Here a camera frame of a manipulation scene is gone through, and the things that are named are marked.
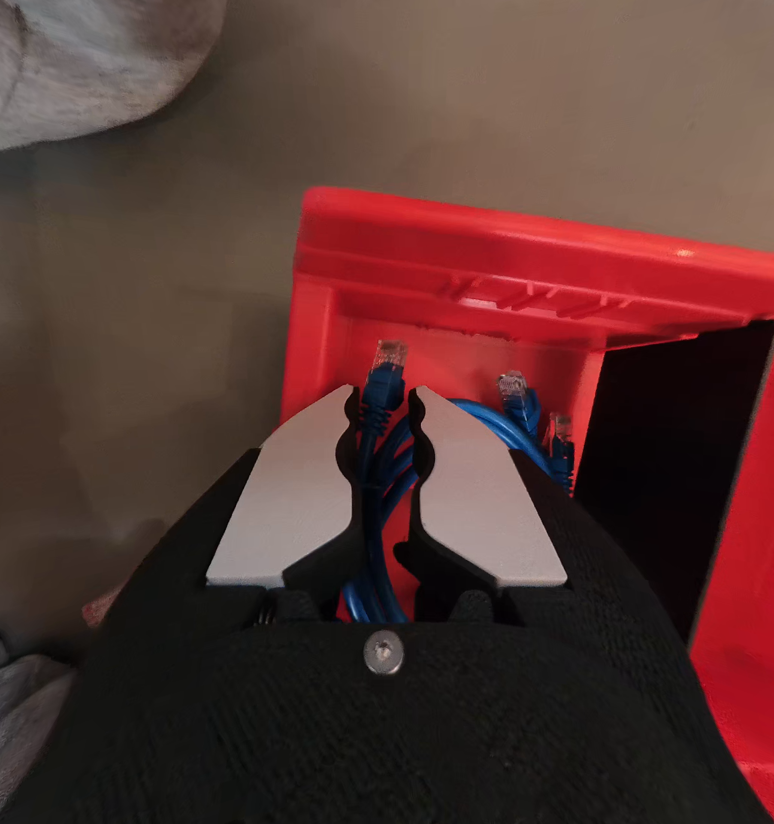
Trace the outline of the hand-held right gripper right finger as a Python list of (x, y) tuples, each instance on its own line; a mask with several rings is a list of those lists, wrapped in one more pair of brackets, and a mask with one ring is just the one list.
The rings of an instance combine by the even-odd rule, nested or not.
[(417, 481), (396, 561), (443, 591), (564, 587), (567, 571), (519, 471), (547, 479), (535, 461), (427, 386), (410, 392), (408, 417)]

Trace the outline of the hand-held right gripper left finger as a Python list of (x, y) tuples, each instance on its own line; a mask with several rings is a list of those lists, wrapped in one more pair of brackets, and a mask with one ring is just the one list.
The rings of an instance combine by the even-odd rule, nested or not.
[(366, 561), (360, 392), (343, 385), (270, 435), (207, 569), (208, 586), (338, 591)]

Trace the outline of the red storage bin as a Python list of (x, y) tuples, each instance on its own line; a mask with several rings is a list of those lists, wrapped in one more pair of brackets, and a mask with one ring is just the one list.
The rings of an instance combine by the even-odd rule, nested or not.
[[(385, 194), (308, 191), (294, 256), (282, 422), (401, 339), (408, 388), (496, 406), (524, 373), (577, 472), (608, 351), (774, 321), (771, 253)], [(690, 648), (774, 818), (774, 358)]]

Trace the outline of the person's left forearm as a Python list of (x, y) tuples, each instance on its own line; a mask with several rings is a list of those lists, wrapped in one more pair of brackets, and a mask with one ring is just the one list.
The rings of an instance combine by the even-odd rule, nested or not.
[(146, 118), (193, 80), (226, 1), (0, 1), (0, 151)]

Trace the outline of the black divider panel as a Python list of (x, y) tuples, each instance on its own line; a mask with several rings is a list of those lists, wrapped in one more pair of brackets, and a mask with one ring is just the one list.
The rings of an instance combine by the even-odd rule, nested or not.
[(603, 358), (575, 499), (692, 645), (774, 358), (774, 321)]

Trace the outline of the person's grey clothing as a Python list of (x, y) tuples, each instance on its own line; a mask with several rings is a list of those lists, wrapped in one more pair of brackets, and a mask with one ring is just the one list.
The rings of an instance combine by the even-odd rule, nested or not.
[(0, 811), (39, 758), (75, 675), (41, 654), (11, 660), (0, 639)]

